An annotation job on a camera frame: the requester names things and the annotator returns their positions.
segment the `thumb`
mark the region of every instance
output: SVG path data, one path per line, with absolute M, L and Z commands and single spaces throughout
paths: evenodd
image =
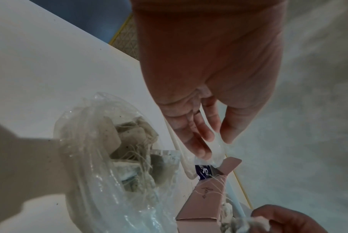
M 234 108 L 228 106 L 220 128 L 223 141 L 227 144 L 231 144 L 234 139 L 247 128 L 262 106 L 248 108 Z

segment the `concrete floor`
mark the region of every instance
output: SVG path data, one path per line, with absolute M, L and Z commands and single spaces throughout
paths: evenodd
M 237 174 L 255 208 L 348 233 L 348 0 L 290 1 L 276 91 L 227 153 L 244 160 Z

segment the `table surface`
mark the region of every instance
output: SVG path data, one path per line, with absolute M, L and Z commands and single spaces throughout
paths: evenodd
M 28 0 L 0 0 L 1 233 L 80 232 L 65 202 L 75 183 L 59 158 L 53 127 L 96 92 L 134 105 L 163 147 L 174 149 L 137 60 Z M 176 212 L 196 184 L 180 169 Z

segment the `open box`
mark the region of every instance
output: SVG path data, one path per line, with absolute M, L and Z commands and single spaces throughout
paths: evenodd
M 179 233 L 221 233 L 220 212 L 226 178 L 241 162 L 228 157 L 216 169 L 217 175 L 198 182 L 176 217 Z

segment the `cardboard box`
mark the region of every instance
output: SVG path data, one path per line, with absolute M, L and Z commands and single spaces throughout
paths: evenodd
M 228 157 L 217 168 L 217 175 L 198 182 L 176 217 L 179 233 L 221 233 L 220 212 L 226 178 L 241 162 Z

